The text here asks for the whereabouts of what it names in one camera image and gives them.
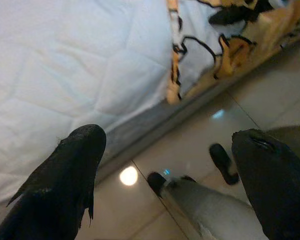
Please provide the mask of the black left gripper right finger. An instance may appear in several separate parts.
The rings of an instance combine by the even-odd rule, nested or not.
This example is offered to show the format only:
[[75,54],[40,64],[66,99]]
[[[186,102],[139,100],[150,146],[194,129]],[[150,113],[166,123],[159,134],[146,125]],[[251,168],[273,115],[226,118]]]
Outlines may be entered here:
[[231,151],[266,237],[300,240],[300,158],[258,129],[233,133]]

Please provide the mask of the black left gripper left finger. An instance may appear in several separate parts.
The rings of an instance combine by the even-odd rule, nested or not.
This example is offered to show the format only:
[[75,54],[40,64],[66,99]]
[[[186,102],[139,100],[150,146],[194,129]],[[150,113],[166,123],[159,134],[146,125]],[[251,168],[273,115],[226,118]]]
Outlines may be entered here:
[[85,211],[94,217],[94,188],[107,137],[86,124],[62,139],[10,199],[0,240],[74,240]]

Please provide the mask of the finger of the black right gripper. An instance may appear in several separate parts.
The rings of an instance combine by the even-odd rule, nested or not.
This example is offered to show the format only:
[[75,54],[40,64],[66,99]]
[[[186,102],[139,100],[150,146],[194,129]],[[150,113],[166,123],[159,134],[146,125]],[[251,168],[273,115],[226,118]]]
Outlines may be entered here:
[[231,5],[210,16],[208,22],[211,25],[232,25],[240,21],[254,22],[258,16],[259,12],[254,9],[243,5]]

